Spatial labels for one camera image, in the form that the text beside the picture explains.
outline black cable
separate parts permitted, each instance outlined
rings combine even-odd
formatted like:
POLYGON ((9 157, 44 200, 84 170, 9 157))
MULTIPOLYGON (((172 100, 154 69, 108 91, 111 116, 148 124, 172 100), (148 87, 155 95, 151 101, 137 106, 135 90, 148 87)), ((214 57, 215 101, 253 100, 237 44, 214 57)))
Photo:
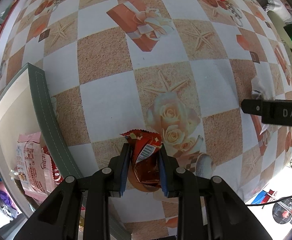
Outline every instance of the black cable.
POLYGON ((249 205, 246 205, 246 206, 248 206, 248 207, 264 206, 264 205, 274 204, 274 203, 277 203, 277 202, 280 202, 282 200, 286 200, 286 199, 289 199, 289 198, 292 198, 292 196, 282 197, 282 198, 280 198, 278 200, 267 202, 267 203, 264 203, 264 204, 249 204, 249 205))

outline rose print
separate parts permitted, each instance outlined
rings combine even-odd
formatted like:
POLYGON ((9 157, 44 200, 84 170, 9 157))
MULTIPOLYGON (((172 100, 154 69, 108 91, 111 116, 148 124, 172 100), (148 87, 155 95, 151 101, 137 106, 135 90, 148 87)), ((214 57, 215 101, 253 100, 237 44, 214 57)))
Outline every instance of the rose print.
POLYGON ((200 118, 194 109, 187 108, 177 98, 176 92, 159 94, 148 109, 146 116, 147 124, 157 132, 163 133, 163 130, 166 131, 169 126, 177 125, 181 131, 179 134, 184 134, 183 138, 193 133, 200 123, 200 118))
POLYGON ((178 148, 177 156, 188 155, 194 152, 199 152, 204 139, 201 135, 198 135, 197 139, 194 137, 186 138, 178 148))
POLYGON ((162 129, 162 137, 164 143, 176 146, 183 142, 185 138, 185 132, 178 128, 178 125, 171 125, 166 130, 162 129))

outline tablecloth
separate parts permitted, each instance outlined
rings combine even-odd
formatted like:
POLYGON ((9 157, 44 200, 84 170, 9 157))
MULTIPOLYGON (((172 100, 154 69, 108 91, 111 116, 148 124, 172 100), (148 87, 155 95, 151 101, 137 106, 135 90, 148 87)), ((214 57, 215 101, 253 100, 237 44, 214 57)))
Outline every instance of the tablecloth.
MULTIPOLYGON (((0 93, 27 62, 45 70, 85 176, 120 153, 120 133, 131 129, 160 133, 180 166, 221 176, 244 201, 292 155, 292 128, 263 129, 240 108, 253 78, 266 98, 292 100, 287 53, 255 0, 28 0, 5 49, 0 93)), ((110 199, 133 239, 176 234, 176 200, 133 184, 110 199)))

